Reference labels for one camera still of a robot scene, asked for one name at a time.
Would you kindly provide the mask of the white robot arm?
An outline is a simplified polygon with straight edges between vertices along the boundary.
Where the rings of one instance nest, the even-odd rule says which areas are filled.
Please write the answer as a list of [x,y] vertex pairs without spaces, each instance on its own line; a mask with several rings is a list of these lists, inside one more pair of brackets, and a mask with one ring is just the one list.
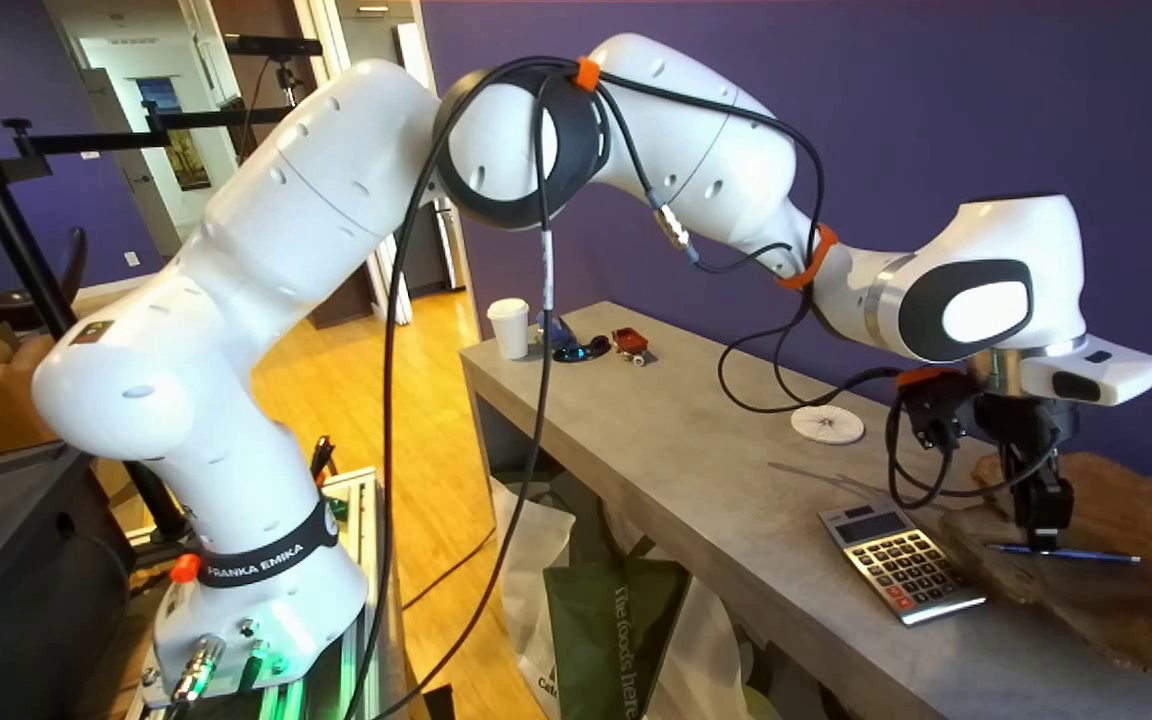
[[281,690],[369,609],[329,502],[249,375],[289,329],[430,201],[544,235],[594,183],[680,253],[716,241],[796,287],[828,332],[918,363],[973,363],[992,401],[1118,410],[1152,355],[1087,332],[1067,198],[967,201],[914,253],[841,241],[822,151],[716,68],[620,31],[583,58],[520,58],[435,93],[361,61],[302,101],[208,201],[182,253],[77,319],[31,371],[74,449],[151,469],[184,506],[195,566],[151,627],[147,700]]

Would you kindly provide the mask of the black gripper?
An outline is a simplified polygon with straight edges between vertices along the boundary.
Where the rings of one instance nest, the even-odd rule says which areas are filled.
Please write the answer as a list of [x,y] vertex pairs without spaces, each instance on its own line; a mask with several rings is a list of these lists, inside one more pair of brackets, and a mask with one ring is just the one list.
[[1012,522],[1030,547],[1066,547],[1076,495],[1062,476],[1062,443],[1073,438],[1073,410],[1062,401],[985,397],[976,427],[999,455]]

